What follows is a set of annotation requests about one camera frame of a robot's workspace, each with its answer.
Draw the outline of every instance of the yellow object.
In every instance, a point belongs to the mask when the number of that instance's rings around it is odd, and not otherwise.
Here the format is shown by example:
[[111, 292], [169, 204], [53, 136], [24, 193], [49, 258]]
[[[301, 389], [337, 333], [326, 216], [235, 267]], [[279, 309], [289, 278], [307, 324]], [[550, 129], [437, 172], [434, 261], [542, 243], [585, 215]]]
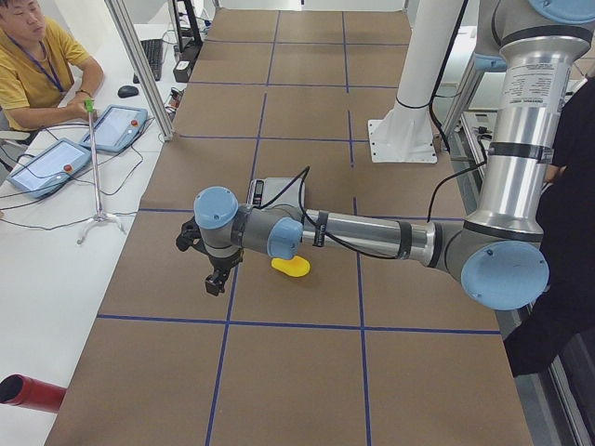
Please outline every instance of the yellow object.
[[274, 258], [271, 266], [291, 277], [303, 277], [310, 272], [310, 262], [300, 256], [294, 256], [291, 260]]
[[[63, 30], [53, 19], [46, 17], [46, 37], [43, 43], [47, 58], [54, 67], [64, 91], [73, 86], [73, 74], [69, 67], [85, 61], [89, 54], [73, 37]], [[52, 73], [47, 61], [41, 62], [44, 69]], [[49, 108], [56, 107], [62, 94], [51, 84], [33, 62], [15, 44], [4, 31], [0, 30], [0, 106], [4, 110], [21, 107]], [[19, 127], [8, 116], [10, 127]]]

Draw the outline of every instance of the blue joint cap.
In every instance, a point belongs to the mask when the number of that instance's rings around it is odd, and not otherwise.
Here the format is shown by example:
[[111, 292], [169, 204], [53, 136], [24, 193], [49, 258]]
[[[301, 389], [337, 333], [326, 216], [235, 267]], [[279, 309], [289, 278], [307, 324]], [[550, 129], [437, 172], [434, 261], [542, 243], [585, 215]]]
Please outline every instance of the blue joint cap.
[[489, 244], [470, 256], [461, 272], [461, 284], [480, 304], [516, 309], [536, 300], [548, 277], [548, 263], [537, 248], [509, 240]]
[[529, 3], [546, 19], [564, 25], [582, 25], [595, 20], [593, 0], [529, 0]]
[[479, 72], [505, 72], [506, 68], [506, 61], [499, 56], [475, 53], [475, 69]]
[[231, 190], [214, 186], [200, 192], [194, 200], [194, 220], [201, 229], [217, 230], [233, 220], [238, 207]]
[[267, 240], [267, 254], [271, 257], [291, 260], [298, 252], [304, 228], [288, 216], [280, 219], [272, 228]]

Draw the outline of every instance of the lanyard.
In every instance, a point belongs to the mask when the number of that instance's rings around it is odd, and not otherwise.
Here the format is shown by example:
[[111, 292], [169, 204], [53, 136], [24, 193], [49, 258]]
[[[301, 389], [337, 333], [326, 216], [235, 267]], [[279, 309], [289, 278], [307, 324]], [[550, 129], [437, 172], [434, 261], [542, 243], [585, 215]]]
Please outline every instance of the lanyard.
[[39, 63], [39, 61], [34, 58], [31, 53], [29, 51], [27, 51], [25, 48], [23, 48], [19, 42], [17, 42], [15, 39], [13, 39], [12, 37], [8, 36], [8, 38], [10, 39], [10, 41], [15, 44], [23, 53], [25, 53], [27, 55], [27, 57], [29, 58], [29, 60], [31, 62], [33, 62], [37, 68], [39, 69], [40, 72], [42, 72], [43, 74], [46, 75], [46, 78], [49, 80], [49, 82], [51, 82], [60, 93], [64, 93], [64, 88], [62, 88], [62, 84], [60, 83], [60, 79], [58, 77], [58, 75], [56, 74], [56, 70], [54, 70], [54, 66], [52, 65], [51, 60], [49, 59], [49, 55], [47, 54], [46, 51], [46, 46], [44, 45], [43, 42], [39, 42], [39, 44], [41, 45], [41, 49], [44, 50], [44, 58], [47, 57], [47, 63], [49, 64], [49, 68], [52, 71], [52, 75], [50, 76], [49, 73], [47, 72], [47, 70], [42, 66], [41, 63]]

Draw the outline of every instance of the red pipe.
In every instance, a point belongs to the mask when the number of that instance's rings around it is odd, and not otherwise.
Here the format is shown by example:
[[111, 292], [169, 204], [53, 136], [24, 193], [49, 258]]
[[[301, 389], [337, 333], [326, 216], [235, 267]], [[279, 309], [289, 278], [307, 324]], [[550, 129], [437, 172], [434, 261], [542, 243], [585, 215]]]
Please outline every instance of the red pipe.
[[58, 413], [66, 389], [13, 374], [0, 383], [0, 403]]

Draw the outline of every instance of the white pole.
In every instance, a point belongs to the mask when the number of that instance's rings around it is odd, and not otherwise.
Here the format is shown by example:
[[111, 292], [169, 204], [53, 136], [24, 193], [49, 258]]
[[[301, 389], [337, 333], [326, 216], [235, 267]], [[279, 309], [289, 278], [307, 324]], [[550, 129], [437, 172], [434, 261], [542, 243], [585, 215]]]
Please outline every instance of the white pole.
[[149, 107], [155, 117], [155, 121], [159, 124], [164, 140], [168, 141], [174, 135], [174, 127], [165, 111], [165, 106], [159, 95], [157, 84], [152, 76], [149, 62], [147, 62], [147, 58], [145, 58], [139, 37], [134, 29], [128, 10], [122, 0], [105, 0], [105, 4], [108, 7], [110, 14], [112, 14], [113, 22], [120, 33], [124, 48], [132, 63], [132, 68], [134, 68], [135, 73], [139, 77], [140, 86], [149, 102]]
[[428, 105], [463, 3], [421, 0], [394, 108], [368, 121], [374, 163], [437, 162]]

